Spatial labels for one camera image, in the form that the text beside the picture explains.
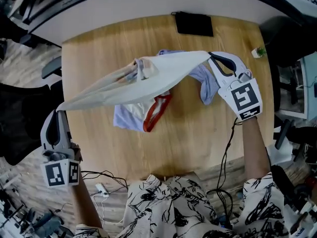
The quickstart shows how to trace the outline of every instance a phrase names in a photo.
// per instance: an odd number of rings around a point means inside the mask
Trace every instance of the red trim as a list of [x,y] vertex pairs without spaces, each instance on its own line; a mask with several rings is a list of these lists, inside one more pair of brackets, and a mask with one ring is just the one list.
[[[165,95],[165,96],[159,95],[159,96],[154,98],[155,103],[151,106],[151,108],[150,108],[150,110],[149,110],[149,112],[147,114],[147,117],[145,118],[144,123],[143,123],[143,130],[145,132],[151,132],[151,130],[153,129],[154,125],[158,122],[160,117],[163,115],[163,113],[164,113],[169,101],[171,100],[171,98],[172,98],[171,94]],[[166,101],[163,102],[160,111],[155,115],[155,117],[151,121],[151,117],[153,115],[153,112],[154,112],[155,108],[158,105],[158,99],[166,99]]]

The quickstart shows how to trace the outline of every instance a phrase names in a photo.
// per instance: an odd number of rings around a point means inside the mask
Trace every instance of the small green plant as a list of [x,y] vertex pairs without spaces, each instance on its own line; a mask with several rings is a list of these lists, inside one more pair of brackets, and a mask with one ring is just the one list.
[[257,54],[259,57],[264,57],[266,55],[265,48],[257,48]]

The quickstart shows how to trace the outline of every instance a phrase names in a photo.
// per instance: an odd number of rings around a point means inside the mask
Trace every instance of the wooden table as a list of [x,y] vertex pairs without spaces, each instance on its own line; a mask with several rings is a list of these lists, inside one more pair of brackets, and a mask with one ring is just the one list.
[[[120,22],[77,36],[62,45],[62,78],[66,100],[134,58],[155,56],[161,49],[225,51],[239,56],[260,87],[259,116],[266,145],[273,138],[273,91],[267,58],[254,59],[251,50],[264,46],[258,25],[212,17],[214,37],[177,33],[174,17],[154,16]],[[185,77],[150,133],[113,127],[113,107],[67,112],[74,142],[83,155],[82,169],[108,170],[129,180],[150,173],[170,176],[221,163],[235,114],[215,96],[204,106],[200,83]],[[243,156],[242,128],[237,127],[228,161]]]

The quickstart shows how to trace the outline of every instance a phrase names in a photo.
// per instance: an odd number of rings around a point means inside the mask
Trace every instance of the black and white patterned clothing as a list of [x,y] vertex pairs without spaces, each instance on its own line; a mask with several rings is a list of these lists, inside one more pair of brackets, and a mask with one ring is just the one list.
[[[150,175],[129,187],[124,230],[118,238],[272,238],[288,237],[283,194],[272,174],[244,184],[239,222],[228,230],[196,179],[173,177],[164,183]],[[104,230],[77,226],[76,238],[108,237]]]

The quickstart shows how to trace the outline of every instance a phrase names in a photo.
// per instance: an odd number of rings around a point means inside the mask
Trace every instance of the office chair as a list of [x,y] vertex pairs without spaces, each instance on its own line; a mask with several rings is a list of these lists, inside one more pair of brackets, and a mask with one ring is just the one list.
[[298,101],[294,78],[289,84],[279,80],[278,67],[292,66],[298,59],[317,51],[317,20],[307,17],[307,24],[298,25],[287,17],[274,17],[260,26],[269,66],[271,70],[274,94],[274,111],[280,108],[280,89],[291,95],[291,104]]
[[14,166],[40,147],[43,123],[63,101],[61,81],[51,88],[0,84],[0,156]]
[[42,78],[47,78],[48,76],[56,74],[61,77],[61,57],[57,57],[50,61],[42,69]]

